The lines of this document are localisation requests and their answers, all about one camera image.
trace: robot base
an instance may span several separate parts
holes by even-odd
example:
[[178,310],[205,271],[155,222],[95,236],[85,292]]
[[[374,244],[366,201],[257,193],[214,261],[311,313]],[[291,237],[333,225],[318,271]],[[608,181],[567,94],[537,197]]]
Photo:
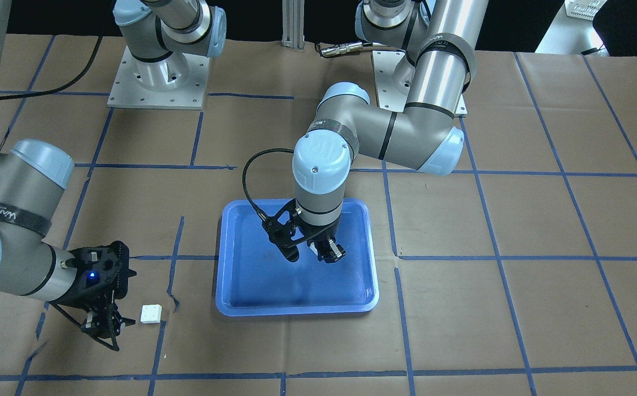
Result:
[[[399,78],[394,75],[396,65],[404,57],[403,52],[396,51],[372,51],[374,66],[374,83],[376,85],[376,100],[378,105],[385,110],[403,111],[408,96],[408,86],[397,86],[400,84]],[[464,98],[459,96],[457,101],[456,116],[466,116],[467,106]]]
[[190,74],[184,85],[173,90],[153,91],[137,81],[135,58],[125,48],[120,60],[115,83],[110,90],[108,106],[115,108],[168,108],[177,110],[202,110],[206,97],[210,58],[200,55],[184,55]]

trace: cable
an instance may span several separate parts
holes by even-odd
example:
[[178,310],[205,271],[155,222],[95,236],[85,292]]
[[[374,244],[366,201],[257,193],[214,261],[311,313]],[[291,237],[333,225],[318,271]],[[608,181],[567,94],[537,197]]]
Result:
[[245,164],[245,168],[242,170],[242,191],[243,193],[245,193],[245,198],[247,198],[247,201],[255,210],[255,213],[257,213],[257,215],[260,216],[262,221],[265,221],[267,218],[269,218],[269,216],[267,216],[267,213],[265,213],[265,211],[261,210],[260,207],[256,205],[256,203],[252,200],[252,198],[250,198],[250,193],[248,193],[247,191],[246,176],[247,176],[247,169],[250,167],[250,164],[252,163],[252,161],[257,160],[257,158],[260,156],[268,155],[269,153],[293,153],[293,150],[291,150],[290,148],[269,148],[268,150],[260,151],[256,155],[251,156],[249,160],[247,160],[247,163]]
[[[57,309],[57,311],[62,314],[65,318],[67,318],[68,321],[70,321],[72,324],[74,324],[75,326],[77,326],[77,328],[79,328],[79,330],[81,329],[81,323],[79,323],[78,321],[76,321],[76,319],[72,318],[71,315],[69,313],[67,313],[67,311],[64,311],[64,309],[61,308],[61,306],[57,305],[57,304],[53,304],[53,303],[49,303],[49,305],[54,306],[54,309]],[[112,306],[109,306],[108,309],[108,313],[106,315],[107,320],[108,320],[108,331],[110,333],[110,341],[112,341],[112,345],[103,341],[102,339],[95,337],[93,335],[87,334],[87,336],[89,336],[90,338],[92,338],[92,340],[96,341],[97,343],[101,344],[102,346],[105,346],[106,348],[110,349],[111,351],[120,351],[120,348],[118,348],[118,343],[117,341],[115,341],[115,332],[113,331],[113,315],[110,313],[110,310],[112,309]]]
[[106,20],[108,18],[108,15],[110,15],[110,13],[112,12],[114,5],[115,5],[115,0],[113,0],[110,3],[109,9],[104,15],[102,25],[101,25],[101,32],[99,33],[98,39],[96,40],[96,45],[94,45],[94,50],[91,53],[89,61],[86,63],[86,66],[84,66],[84,70],[82,70],[81,73],[79,73],[79,75],[74,77],[72,81],[66,83],[65,85],[62,85],[62,87],[54,88],[54,90],[47,90],[42,92],[18,93],[17,95],[5,95],[0,97],[0,100],[14,100],[15,98],[30,98],[30,97],[42,97],[44,95],[51,95],[60,91],[64,91],[67,88],[79,82],[79,80],[81,80],[81,78],[89,71],[89,69],[91,68],[91,65],[94,63],[96,54],[98,53],[98,50],[101,46],[101,42],[103,41],[104,32],[106,30]]

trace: plastic tray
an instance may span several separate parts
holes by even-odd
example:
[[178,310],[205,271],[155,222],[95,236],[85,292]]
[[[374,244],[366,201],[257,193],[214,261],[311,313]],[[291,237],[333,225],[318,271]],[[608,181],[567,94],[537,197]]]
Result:
[[[287,201],[255,203],[271,215]],[[248,201],[229,203],[220,230],[218,310],[227,316],[371,310],[378,303],[379,288],[369,213],[363,202],[344,200],[336,240],[347,251],[337,263],[318,261],[306,243],[298,246],[299,259],[291,263],[270,243]]]

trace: black strap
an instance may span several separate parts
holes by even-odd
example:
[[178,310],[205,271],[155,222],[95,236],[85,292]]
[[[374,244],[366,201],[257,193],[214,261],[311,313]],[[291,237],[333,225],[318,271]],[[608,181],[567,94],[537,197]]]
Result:
[[159,46],[169,51],[167,45],[164,43],[164,37],[162,37],[162,19],[159,19],[157,15],[154,17],[154,32],[157,35],[157,43]]
[[171,51],[165,53],[165,55],[162,56],[157,56],[157,58],[142,58],[140,56],[135,56],[134,53],[131,53],[130,55],[132,55],[133,58],[137,59],[140,62],[145,62],[145,63],[155,63],[155,62],[162,62],[163,60],[169,58],[170,56],[172,56]]
[[379,151],[378,160],[384,160],[384,155],[386,155],[386,148],[389,146],[389,141],[391,140],[391,133],[394,130],[394,123],[396,122],[396,111],[391,112],[391,118],[389,118],[389,126],[386,127],[386,135],[384,135],[384,142],[381,143],[381,151]]
[[421,51],[421,54],[418,56],[418,59],[416,60],[416,62],[418,63],[418,61],[421,60],[422,56],[424,56],[427,52],[431,52],[431,51],[451,53],[452,55],[457,56],[464,62],[464,68],[466,69],[467,74],[470,75],[469,80],[467,80],[467,82],[464,83],[464,85],[462,86],[462,92],[465,92],[467,90],[467,87],[469,87],[469,83],[472,80],[472,74],[470,72],[469,62],[467,62],[467,58],[464,56],[464,53],[462,53],[462,51],[459,48],[457,48],[457,46],[454,45],[454,43],[451,43],[447,40],[438,40],[438,41],[432,42],[428,47],[424,48],[423,51]]
[[39,292],[42,288],[44,288],[44,286],[47,285],[47,282],[49,282],[49,279],[52,278],[52,274],[54,273],[54,266],[57,265],[57,253],[56,253],[56,251],[54,251],[54,248],[52,246],[49,246],[49,250],[52,253],[52,265],[49,266],[49,272],[47,272],[47,276],[45,276],[45,278],[42,280],[40,285],[37,286],[37,288],[35,288],[35,290],[30,291],[29,293],[26,293],[26,294],[21,295],[21,296],[32,296],[32,295],[34,295],[35,293]]
[[409,107],[422,107],[422,108],[429,108],[430,110],[435,110],[435,111],[439,111],[440,113],[443,113],[444,115],[450,117],[450,118],[455,118],[455,115],[448,110],[447,108],[443,108],[441,106],[436,106],[434,104],[431,103],[421,103],[419,101],[411,101],[409,103],[406,103],[406,105],[404,105],[404,109],[409,108]]
[[26,228],[39,233],[43,238],[52,226],[49,220],[39,214],[2,202],[0,202],[0,222]]
[[406,27],[404,41],[401,42],[401,49],[404,51],[408,48],[408,42],[411,40],[411,33],[413,33],[413,27],[416,25],[416,15],[418,15],[418,12],[416,10],[416,7],[414,7],[411,10],[411,19],[409,19],[408,27]]

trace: small white cube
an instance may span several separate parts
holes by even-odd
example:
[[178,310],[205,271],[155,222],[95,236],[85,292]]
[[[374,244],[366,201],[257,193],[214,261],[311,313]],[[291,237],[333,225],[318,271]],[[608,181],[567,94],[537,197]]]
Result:
[[162,305],[143,305],[140,323],[159,323],[162,320]]

